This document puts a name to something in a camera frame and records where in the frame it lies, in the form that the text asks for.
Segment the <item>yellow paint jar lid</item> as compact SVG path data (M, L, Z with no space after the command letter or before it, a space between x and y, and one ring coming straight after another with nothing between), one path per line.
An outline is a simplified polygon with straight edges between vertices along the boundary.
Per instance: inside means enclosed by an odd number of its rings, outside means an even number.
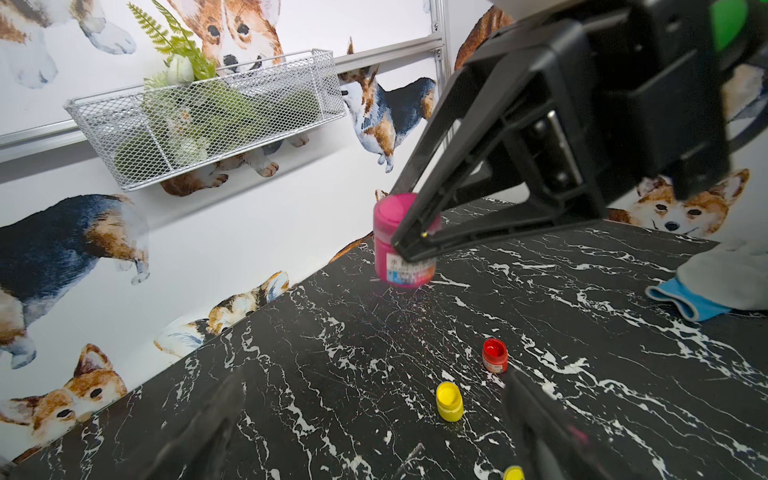
M520 466L513 465L505 469L503 480L525 480L523 469Z

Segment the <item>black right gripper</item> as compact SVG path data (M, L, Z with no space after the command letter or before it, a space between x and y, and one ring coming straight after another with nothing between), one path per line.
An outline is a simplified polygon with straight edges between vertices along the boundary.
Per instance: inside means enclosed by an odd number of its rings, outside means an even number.
M392 236L415 262L581 226L645 177L687 198L730 167L703 1L574 1L521 22L493 8L398 178ZM442 228L442 212L524 185L522 204Z

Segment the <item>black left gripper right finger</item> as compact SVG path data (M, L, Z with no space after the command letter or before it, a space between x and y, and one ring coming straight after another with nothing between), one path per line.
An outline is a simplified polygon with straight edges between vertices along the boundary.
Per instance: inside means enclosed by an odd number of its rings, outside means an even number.
M527 479L604 479L589 436L566 409L525 375L502 375L503 405Z

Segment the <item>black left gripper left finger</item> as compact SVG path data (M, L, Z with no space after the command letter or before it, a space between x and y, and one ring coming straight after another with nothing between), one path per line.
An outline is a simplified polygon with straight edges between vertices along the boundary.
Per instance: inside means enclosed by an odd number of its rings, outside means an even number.
M219 383L190 421L138 470L140 479L220 479L246 399L241 370Z

